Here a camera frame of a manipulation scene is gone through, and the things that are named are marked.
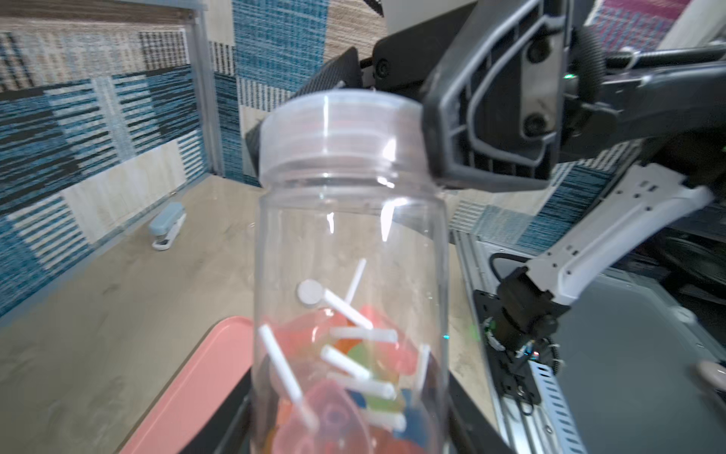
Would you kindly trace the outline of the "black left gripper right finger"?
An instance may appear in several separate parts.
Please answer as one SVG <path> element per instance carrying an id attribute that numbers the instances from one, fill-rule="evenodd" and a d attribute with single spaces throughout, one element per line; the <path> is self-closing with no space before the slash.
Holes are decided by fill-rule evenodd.
<path id="1" fill-rule="evenodd" d="M 456 379 L 449 380 L 448 436 L 459 454 L 514 454 Z"/>

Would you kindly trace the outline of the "candy jar patterned lid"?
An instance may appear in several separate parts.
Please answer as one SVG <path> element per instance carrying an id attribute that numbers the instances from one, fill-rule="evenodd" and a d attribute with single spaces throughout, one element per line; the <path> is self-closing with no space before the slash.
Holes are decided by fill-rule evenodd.
<path id="1" fill-rule="evenodd" d="M 448 252 L 435 188 L 275 183 L 255 257 L 254 453 L 441 453 Z"/>

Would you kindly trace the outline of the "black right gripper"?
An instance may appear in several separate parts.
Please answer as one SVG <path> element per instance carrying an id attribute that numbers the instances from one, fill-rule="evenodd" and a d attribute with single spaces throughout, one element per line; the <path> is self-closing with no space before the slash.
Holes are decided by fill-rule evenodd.
<path id="1" fill-rule="evenodd" d="M 566 63 L 565 1 L 468 1 L 379 40 L 369 67 L 375 90 L 422 96 L 435 182 L 519 192 L 546 188 L 557 164 Z M 285 103 L 362 88 L 348 47 Z M 254 170 L 263 122 L 245 133 Z"/>

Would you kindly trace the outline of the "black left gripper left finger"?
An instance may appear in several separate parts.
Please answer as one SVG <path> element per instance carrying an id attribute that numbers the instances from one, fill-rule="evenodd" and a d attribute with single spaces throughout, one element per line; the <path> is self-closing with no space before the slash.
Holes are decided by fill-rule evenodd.
<path id="1" fill-rule="evenodd" d="M 251 453 L 252 395 L 249 369 L 200 432 L 181 450 L 181 454 Z"/>

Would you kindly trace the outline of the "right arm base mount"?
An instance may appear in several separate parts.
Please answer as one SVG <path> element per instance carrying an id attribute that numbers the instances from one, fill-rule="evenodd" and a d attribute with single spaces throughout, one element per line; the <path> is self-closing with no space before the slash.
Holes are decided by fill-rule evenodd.
<path id="1" fill-rule="evenodd" d="M 541 291 L 527 276 L 525 266 L 505 277 L 496 293 L 476 289 L 473 298 L 497 395 L 531 408 L 540 404 L 531 359 L 536 352 L 548 351 L 559 318 L 569 307 L 553 302 L 548 291 Z"/>

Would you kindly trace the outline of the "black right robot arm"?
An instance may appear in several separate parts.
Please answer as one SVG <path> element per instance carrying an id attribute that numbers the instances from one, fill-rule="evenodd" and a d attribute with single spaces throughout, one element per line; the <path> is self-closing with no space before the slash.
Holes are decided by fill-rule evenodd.
<path id="1" fill-rule="evenodd" d="M 648 138 L 645 157 L 496 291 L 567 308 L 640 242 L 725 196 L 725 50 L 604 55 L 582 1 L 475 1 L 327 62 L 246 136 L 260 181 L 543 188 L 557 164 Z"/>

